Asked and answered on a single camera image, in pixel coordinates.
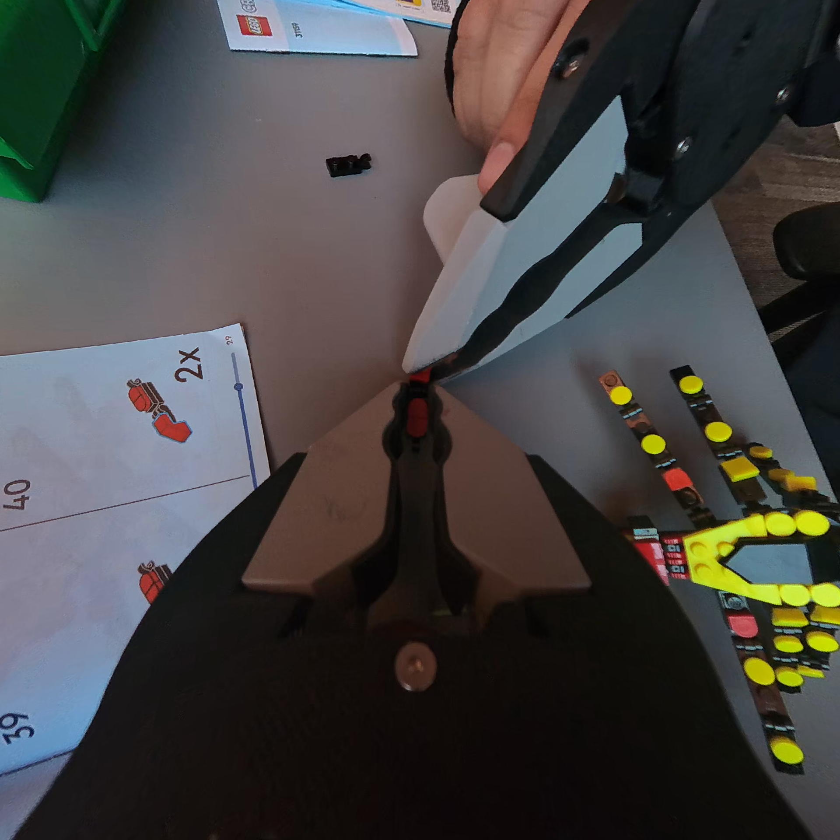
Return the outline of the green plastic bin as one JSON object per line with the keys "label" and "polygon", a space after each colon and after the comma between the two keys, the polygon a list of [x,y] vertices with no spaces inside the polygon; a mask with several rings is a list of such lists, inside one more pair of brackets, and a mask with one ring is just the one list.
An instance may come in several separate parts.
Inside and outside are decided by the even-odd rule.
{"label": "green plastic bin", "polygon": [[45,197],[125,4],[1,2],[2,197]]}

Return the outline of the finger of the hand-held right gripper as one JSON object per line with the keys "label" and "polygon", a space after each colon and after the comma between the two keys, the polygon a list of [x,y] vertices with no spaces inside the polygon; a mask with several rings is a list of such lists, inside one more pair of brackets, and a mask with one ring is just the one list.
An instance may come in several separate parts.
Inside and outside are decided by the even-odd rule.
{"label": "finger of the hand-held right gripper", "polygon": [[465,346],[519,278],[549,256],[604,199],[624,171],[627,125],[615,98],[513,220],[480,208],[477,175],[452,177],[428,199],[423,224],[443,268],[403,358],[410,374]]}
{"label": "finger of the hand-held right gripper", "polygon": [[434,364],[434,382],[477,369],[586,308],[623,281],[625,264],[643,244],[642,215],[630,206],[596,206],[519,278],[464,347]]}

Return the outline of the blue lego instruction booklet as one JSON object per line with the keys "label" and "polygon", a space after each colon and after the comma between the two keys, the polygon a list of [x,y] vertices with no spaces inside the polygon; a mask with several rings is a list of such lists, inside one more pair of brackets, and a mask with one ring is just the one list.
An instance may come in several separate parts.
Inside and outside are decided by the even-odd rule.
{"label": "blue lego instruction booklet", "polygon": [[218,1],[233,51],[329,56],[416,57],[398,17],[341,3]]}

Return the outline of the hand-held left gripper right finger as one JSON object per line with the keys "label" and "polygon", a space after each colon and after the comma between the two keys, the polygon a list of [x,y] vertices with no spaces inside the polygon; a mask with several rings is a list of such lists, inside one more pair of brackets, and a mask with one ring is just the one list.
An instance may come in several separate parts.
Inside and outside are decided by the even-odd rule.
{"label": "hand-held left gripper right finger", "polygon": [[504,605],[590,590],[529,458],[435,385],[425,387],[420,522],[428,530],[435,606],[487,624]]}

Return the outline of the person's right hand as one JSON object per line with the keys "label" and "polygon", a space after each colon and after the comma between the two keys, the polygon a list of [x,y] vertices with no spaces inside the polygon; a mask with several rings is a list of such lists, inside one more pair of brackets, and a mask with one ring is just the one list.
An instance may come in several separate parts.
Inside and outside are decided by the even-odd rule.
{"label": "person's right hand", "polygon": [[485,153],[485,195],[529,138],[553,63],[587,1],[463,2],[453,54],[458,128]]}

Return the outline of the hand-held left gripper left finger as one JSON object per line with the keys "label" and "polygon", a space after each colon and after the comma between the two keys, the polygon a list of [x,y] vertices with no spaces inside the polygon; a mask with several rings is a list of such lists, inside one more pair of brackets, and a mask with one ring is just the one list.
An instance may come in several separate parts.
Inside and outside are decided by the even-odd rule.
{"label": "hand-held left gripper left finger", "polygon": [[420,623],[421,498],[396,382],[306,452],[243,584],[301,595],[365,624]]}

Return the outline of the black yellow lego spider model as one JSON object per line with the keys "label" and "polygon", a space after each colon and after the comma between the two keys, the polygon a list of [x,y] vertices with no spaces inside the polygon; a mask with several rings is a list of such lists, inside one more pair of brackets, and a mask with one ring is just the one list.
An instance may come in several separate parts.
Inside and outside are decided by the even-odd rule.
{"label": "black yellow lego spider model", "polygon": [[635,516],[624,534],[666,585],[688,581],[717,594],[773,767],[803,775],[785,698],[827,677],[838,655],[838,502],[819,491],[816,478],[783,468],[771,448],[744,443],[690,366],[669,375],[740,517],[708,507],[634,392],[608,371],[599,378],[604,393],[690,523],[687,531],[665,531]]}

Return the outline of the open lego instruction booklet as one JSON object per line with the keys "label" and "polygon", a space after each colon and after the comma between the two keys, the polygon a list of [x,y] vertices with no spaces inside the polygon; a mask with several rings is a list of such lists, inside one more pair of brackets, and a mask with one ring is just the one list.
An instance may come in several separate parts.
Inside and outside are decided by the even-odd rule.
{"label": "open lego instruction booklet", "polygon": [[151,603],[270,475],[240,324],[2,356],[2,774],[73,750]]}

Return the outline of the black office chair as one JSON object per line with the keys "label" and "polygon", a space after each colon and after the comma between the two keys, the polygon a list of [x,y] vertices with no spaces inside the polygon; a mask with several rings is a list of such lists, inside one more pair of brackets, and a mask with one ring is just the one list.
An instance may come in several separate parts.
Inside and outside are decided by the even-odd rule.
{"label": "black office chair", "polygon": [[838,314],[839,203],[783,218],[773,230],[773,247],[784,273],[801,282],[759,309],[767,334],[791,328],[772,342],[780,367],[787,369]]}

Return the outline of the red black lego piece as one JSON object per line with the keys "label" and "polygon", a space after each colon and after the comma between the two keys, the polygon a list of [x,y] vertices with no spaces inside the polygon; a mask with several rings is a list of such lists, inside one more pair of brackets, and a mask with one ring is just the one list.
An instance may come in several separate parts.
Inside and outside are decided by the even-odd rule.
{"label": "red black lego piece", "polygon": [[405,431],[414,451],[420,448],[426,437],[429,418],[432,414],[434,389],[431,384],[431,368],[427,367],[410,374],[406,392]]}

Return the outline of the person's leg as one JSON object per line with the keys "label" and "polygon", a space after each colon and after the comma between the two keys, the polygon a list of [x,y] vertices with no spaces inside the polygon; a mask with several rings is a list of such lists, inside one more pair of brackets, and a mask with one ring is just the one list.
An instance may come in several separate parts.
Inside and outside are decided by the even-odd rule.
{"label": "person's leg", "polygon": [[838,497],[838,311],[833,311],[832,317],[824,321],[813,341],[787,367],[785,375],[826,477]]}

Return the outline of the spider cover lego booklet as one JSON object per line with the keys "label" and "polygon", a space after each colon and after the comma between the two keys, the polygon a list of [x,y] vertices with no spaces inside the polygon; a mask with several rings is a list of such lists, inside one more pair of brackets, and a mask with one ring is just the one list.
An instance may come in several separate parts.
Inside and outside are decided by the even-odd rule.
{"label": "spider cover lego booklet", "polygon": [[461,1],[342,1],[361,11],[419,24],[450,28]]}

